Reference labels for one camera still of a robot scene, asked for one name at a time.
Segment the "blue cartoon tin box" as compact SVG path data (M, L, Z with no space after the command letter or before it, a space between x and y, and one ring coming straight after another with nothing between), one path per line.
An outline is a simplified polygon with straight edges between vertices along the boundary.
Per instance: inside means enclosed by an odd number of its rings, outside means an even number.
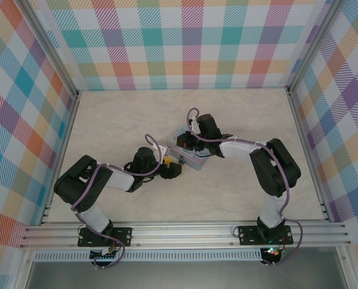
M207 161L206 155L209 154L207 149L198 152L199 155L204 156L204 158L198 157L195 151L189 151L187 149L183 149L175 144L177 137L187 131L187 126L180 126L172 135L171 139L167 142L167 146L169 147L169 155L176 159L181 159L184 161L184 164L195 170L201 170L203 165Z

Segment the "small electronics board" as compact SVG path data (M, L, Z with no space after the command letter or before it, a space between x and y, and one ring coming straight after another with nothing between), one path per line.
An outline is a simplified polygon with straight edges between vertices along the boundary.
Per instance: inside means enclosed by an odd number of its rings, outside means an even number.
M89 259L116 259L118 254L117 250L109 251L108 249L91 250L89 253Z

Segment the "grey metal panel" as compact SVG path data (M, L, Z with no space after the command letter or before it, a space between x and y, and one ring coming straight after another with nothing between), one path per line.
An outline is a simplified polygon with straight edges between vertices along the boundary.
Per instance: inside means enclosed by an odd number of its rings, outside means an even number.
M348 289L335 264L322 270L291 261L124 262L108 270L90 263L35 263L25 289Z

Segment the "electronics board with LED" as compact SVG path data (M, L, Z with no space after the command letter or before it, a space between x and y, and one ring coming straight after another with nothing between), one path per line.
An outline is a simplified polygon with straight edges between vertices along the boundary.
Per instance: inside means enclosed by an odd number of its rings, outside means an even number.
M273 247L263 248L261 249L261 256L264 261L277 263L280 261L281 251Z

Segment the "aluminium mounting rail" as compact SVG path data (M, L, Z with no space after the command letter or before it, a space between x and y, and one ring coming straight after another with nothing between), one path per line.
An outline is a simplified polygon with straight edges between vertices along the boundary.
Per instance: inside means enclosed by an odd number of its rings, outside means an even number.
M132 249L227 249L238 248L246 236L241 226L254 222L119 222L115 228L131 228ZM350 246L351 238L343 223L328 220L287 222L278 243L287 248ZM26 229L21 249L76 249L81 225L77 222L44 222Z

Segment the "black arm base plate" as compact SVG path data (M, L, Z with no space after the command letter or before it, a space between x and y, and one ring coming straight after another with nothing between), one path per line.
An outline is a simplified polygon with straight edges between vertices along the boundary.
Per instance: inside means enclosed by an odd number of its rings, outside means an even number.
M290 245L294 243L291 228L280 225L269 229L266 226L238 226L238 237L241 246L248 245Z
M102 234L120 240L121 242L123 242L125 247L128 247L131 244L131 227L109 227L105 229ZM112 239L97 235L88 228L80 228L78 231L78 235L78 247L110 247L115 245Z

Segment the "aluminium side rail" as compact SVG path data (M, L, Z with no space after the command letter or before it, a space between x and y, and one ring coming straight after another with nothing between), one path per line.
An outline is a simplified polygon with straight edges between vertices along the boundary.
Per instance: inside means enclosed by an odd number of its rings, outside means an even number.
M81 93L76 92L76 94L73 98L71 114L70 114L67 126L65 128L65 131L64 131L64 136L63 136L63 140L62 140L61 147L60 147L60 153L59 153L59 155L56 159L56 162L55 162L55 169L54 169L54 173L52 175L50 187L49 187L48 192L45 195L44 203L41 207L40 216L38 218L38 221L36 222L36 226L40 226L42 224L42 222L48 215L47 211L49 211L51 208L52 200L54 198L54 184L55 184L56 180L58 179L58 177L60 176L63 161L64 161L66 151L68 148L68 143L69 143L69 140L71 137L71 132L72 132L73 125L75 122L75 118L77 116L78 107L80 104L80 96L81 96Z
M302 120L298 113L297 106L295 104L292 93L289 91L289 89L287 87L285 88L285 91L286 91L287 100L288 100L289 106L291 108L291 112L292 112L294 122L295 122L295 125L297 128L297 131L298 131L300 142L302 144L304 155L305 155L305 158L307 161L307 166L309 168L311 179L313 181L313 185L314 185L316 195L317 195L319 203L320 203L320 207L321 207L324 219L329 222L334 222L335 219L334 219L334 216L330 209L328 200L324 194L323 184L321 182L321 179L319 178L318 171L315 167L315 163L313 162L312 150L309 146L308 138L307 138L306 134L304 133L303 123L302 123Z

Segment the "aluminium frame post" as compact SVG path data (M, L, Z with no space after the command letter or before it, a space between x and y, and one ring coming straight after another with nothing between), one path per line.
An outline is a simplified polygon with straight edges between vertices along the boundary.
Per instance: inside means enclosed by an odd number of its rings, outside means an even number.
M322 46L330 28L345 3L346 0L325 0L325 4L310 31L306 43L303 46L303 50L301 51L300 56L292 69L289 80L287 81L286 91L288 95L292 96L293 91L303 80L308 67Z
M23 14L24 18L29 23L33 33L35 34L37 41L40 43L41 47L43 48L45 54L49 57L52 64L55 67L56 72L59 73L60 79L66 85L68 90L72 93L75 99L79 97L79 90L77 89L76 85L73 83L72 78L69 75L64 63L62 62L59 54L56 51L51 39L49 38L48 33L42 26L41 22L39 21L35 11L31 7L28 0L14 0L15 4Z

